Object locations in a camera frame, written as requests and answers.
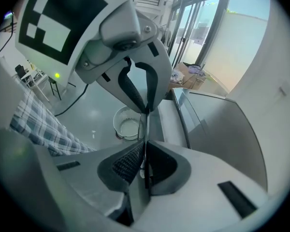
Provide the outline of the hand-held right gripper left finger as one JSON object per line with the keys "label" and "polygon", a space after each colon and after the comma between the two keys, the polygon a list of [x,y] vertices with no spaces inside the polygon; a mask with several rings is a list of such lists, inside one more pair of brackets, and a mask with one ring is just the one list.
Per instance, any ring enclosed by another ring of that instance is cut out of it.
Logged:
{"label": "hand-held right gripper left finger", "polygon": [[109,218],[132,218],[130,185],[143,162],[143,140],[54,157],[61,175],[91,206]]}

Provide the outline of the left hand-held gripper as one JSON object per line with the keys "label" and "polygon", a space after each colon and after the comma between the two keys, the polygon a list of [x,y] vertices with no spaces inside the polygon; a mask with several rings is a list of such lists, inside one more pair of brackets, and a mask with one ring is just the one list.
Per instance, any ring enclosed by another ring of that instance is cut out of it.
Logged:
{"label": "left hand-held gripper", "polygon": [[132,0],[24,0],[15,46],[62,86],[90,41],[98,40],[94,66],[123,58],[156,40],[158,28]]}

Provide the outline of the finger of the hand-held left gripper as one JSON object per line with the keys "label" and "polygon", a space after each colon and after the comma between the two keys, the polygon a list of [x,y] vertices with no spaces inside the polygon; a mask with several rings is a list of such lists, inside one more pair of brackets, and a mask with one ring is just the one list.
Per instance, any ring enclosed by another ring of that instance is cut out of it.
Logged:
{"label": "finger of the hand-held left gripper", "polygon": [[128,77],[131,59],[123,58],[105,71],[96,81],[114,97],[137,113],[145,113],[144,101]]}
{"label": "finger of the hand-held left gripper", "polygon": [[172,66],[163,43],[156,39],[129,57],[136,68],[146,72],[147,104],[145,112],[154,111],[165,98],[172,74]]}

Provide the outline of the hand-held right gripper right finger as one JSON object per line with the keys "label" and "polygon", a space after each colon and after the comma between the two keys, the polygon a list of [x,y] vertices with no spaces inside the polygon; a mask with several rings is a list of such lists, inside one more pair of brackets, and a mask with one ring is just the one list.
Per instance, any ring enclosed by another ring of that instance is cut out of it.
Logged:
{"label": "hand-held right gripper right finger", "polygon": [[255,181],[225,161],[199,151],[165,142],[155,146],[169,149],[191,165],[191,175],[174,194],[154,196],[135,227],[228,227],[241,220],[240,215],[219,188],[232,182],[244,196],[260,208],[268,200],[267,192]]}

